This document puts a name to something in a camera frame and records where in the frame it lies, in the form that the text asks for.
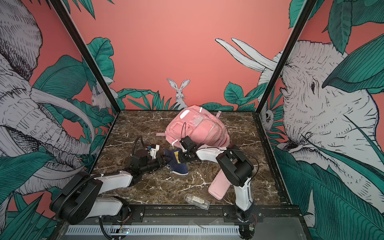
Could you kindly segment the dark blue book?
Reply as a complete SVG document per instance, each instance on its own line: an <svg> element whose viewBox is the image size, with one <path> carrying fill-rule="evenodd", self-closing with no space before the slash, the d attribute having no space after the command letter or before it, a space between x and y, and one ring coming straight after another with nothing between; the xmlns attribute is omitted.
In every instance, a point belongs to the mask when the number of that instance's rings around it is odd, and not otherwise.
<svg viewBox="0 0 384 240"><path fill-rule="evenodd" d="M164 149L166 163L170 166L171 172L180 176L185 176L189 173L187 165L179 161L179 149L167 150Z"/></svg>

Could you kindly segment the pink student backpack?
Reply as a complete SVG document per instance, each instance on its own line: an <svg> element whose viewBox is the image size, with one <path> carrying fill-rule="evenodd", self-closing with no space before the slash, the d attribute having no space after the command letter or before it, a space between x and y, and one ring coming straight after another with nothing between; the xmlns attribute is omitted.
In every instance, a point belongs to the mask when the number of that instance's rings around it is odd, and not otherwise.
<svg viewBox="0 0 384 240"><path fill-rule="evenodd" d="M174 147L181 148L181 139L188 136L196 144L211 147L228 147L230 136L226 126L219 119L200 106L187 107L168 124L164 133L157 133L158 137L165 137Z"/></svg>

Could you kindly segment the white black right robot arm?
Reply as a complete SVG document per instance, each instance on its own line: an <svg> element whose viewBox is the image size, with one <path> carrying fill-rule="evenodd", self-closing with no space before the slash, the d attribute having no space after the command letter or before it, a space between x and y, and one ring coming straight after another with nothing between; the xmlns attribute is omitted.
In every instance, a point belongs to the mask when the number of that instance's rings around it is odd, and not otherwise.
<svg viewBox="0 0 384 240"><path fill-rule="evenodd" d="M209 147L202 145L189 150L181 150L177 160L187 163L195 160L211 161L219 164L221 170L209 187L209 193L217 200L222 200L230 186L235 189L236 206L242 211L248 211L252 204L251 180L254 165L236 145L227 148Z"/></svg>

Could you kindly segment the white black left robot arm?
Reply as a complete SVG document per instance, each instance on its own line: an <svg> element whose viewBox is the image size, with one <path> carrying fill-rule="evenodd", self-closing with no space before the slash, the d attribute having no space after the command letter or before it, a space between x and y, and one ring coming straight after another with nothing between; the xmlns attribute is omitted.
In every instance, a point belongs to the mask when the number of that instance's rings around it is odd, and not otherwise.
<svg viewBox="0 0 384 240"><path fill-rule="evenodd" d="M89 175L78 173L52 200L50 210L57 221L76 225L85 219L102 216L116 216L124 221L130 215L129 204L120 197L101 198L102 193L132 187L142 175L156 171L169 164L171 158L164 155L156 159L142 157L116 173Z"/></svg>

